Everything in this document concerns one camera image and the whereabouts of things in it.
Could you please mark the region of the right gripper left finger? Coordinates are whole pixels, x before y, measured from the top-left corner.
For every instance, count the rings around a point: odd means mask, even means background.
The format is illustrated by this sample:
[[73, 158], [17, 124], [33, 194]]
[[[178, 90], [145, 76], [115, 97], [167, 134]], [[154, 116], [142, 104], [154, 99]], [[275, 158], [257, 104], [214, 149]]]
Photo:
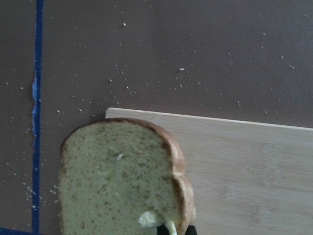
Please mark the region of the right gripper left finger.
[[157, 235], [169, 235], [169, 230], [164, 224], [157, 227]]

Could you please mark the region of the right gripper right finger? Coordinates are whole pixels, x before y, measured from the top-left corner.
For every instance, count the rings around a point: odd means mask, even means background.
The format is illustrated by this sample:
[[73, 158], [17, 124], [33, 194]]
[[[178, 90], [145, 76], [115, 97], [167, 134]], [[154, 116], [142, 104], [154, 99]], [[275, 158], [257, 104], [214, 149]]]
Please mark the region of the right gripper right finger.
[[197, 235], [196, 227], [193, 225], [189, 225], [187, 230], [186, 230], [185, 235]]

